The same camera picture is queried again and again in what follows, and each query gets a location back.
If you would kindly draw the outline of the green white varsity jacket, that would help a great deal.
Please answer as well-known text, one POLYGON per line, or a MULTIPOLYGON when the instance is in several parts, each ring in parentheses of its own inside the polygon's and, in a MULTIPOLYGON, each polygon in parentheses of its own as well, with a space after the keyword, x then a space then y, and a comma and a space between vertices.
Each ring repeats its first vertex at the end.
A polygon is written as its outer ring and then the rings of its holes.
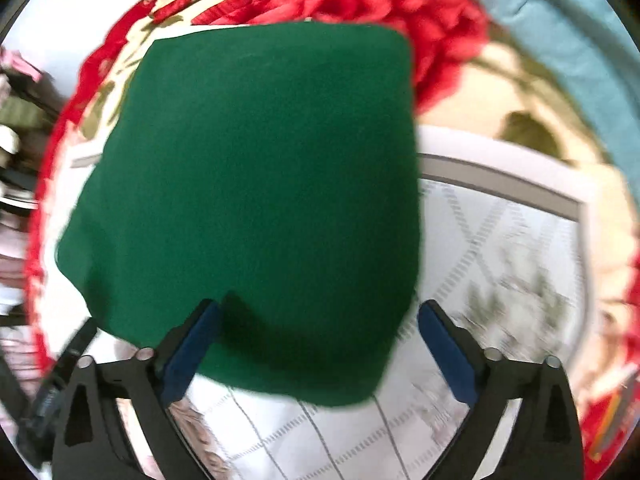
POLYGON ((152 43, 55 259, 152 346, 222 302, 200 371, 321 406, 380 383, 419 271, 408 40, 282 23, 152 43))

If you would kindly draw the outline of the black phone with yellow edge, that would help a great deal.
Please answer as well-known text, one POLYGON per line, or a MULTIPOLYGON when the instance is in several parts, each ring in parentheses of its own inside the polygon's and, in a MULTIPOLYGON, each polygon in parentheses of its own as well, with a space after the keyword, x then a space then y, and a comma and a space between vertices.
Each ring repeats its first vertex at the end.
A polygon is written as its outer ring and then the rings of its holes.
POLYGON ((588 456, 594 462, 600 462, 602 456, 608 452, 616 439, 618 428, 624 421, 627 409, 626 387, 620 387, 608 397, 605 410, 597 419, 597 426, 593 427, 588 456))

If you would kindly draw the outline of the red floral bed blanket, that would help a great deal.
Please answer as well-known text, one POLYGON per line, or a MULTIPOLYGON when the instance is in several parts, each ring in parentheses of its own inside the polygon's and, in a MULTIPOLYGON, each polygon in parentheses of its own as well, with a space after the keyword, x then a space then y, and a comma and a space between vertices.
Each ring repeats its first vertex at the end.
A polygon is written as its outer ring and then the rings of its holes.
MULTIPOLYGON (((51 71, 70 104, 47 149, 29 237, 30 322, 43 359, 87 316, 54 248, 142 55, 154 40, 193 32, 209 9, 271 21, 309 1, 29 3, 10 38, 51 71)), ((556 354, 570 374, 584 475, 602 478, 639 418, 639 192, 570 92, 478 0, 378 0, 361 13, 417 24, 416 46, 431 55, 420 142, 442 158, 447 177, 421 186, 420 296, 511 358, 556 354), (628 389, 624 421, 594 462, 593 427, 620 387, 628 389)))

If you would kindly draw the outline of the blue quilted duvet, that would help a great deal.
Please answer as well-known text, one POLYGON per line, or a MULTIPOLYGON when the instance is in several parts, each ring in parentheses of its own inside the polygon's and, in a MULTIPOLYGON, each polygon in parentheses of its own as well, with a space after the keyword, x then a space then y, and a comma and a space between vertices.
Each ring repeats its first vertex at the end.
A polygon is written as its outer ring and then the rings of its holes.
POLYGON ((551 70, 639 192, 639 52, 606 0, 478 0, 551 70))

